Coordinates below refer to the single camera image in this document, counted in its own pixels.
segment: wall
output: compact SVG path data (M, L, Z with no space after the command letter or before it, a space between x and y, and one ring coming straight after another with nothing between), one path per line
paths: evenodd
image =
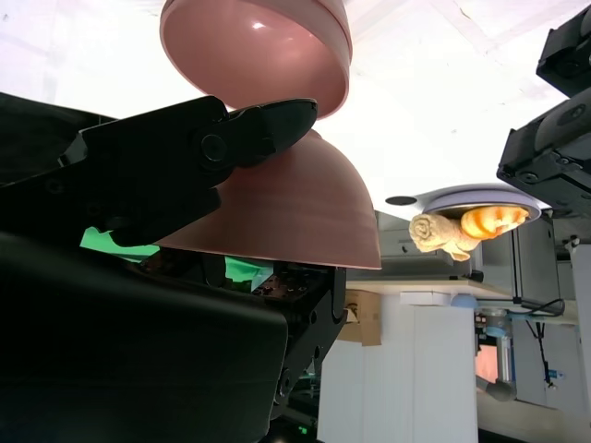
M337 342L322 367L326 443L476 443L474 321L469 310L382 296L382 345Z
M559 261L557 268L561 298L564 300L575 300L573 264L570 261Z
M586 418L589 411L582 387L584 368L580 337L576 326L546 325L544 354L549 369L561 371L564 378L553 379L553 388L544 380L544 366L537 340L522 320L513 322L513 348L517 398L541 406L559 409Z
M588 420L521 401L501 403L477 394L478 426L527 443L589 443Z
M585 363L587 404L591 405L591 245L579 245L576 254L572 257L572 262L581 347Z

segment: red object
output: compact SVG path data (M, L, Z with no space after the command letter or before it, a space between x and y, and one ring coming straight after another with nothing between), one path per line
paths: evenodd
M168 0L161 39L189 82L236 109L312 98L321 118L348 93L343 0Z
M235 170L222 206L158 244L176 249L379 269L375 212L361 176L315 131L274 159Z
M489 383L495 383L499 376L497 366L497 347L481 345L476 357L476 375Z

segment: cardboard box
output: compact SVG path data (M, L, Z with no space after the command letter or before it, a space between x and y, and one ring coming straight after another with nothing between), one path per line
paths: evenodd
M381 297L378 293L348 290L345 296L347 323L337 340L362 346L381 345Z

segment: bread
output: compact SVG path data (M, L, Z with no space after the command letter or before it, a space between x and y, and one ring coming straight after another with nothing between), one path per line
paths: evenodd
M519 207L489 206L469 210L462 217L462 231L477 240L498 237L525 223L529 212Z
M470 251L480 244L479 240L462 231L460 221L449 220L440 215L415 216L410 222L409 232L419 251L443 249L456 261L470 259Z

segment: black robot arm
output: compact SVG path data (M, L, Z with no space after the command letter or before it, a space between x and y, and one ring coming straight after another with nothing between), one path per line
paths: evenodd
M344 322L344 269L277 262L252 293L223 257L141 264L85 229L153 243L214 210L215 186L303 137L316 103L228 113L213 97L82 130L61 167L0 187L0 440L250 443Z
M512 129L497 176L550 205L591 216L591 7L550 30L537 74L570 99Z

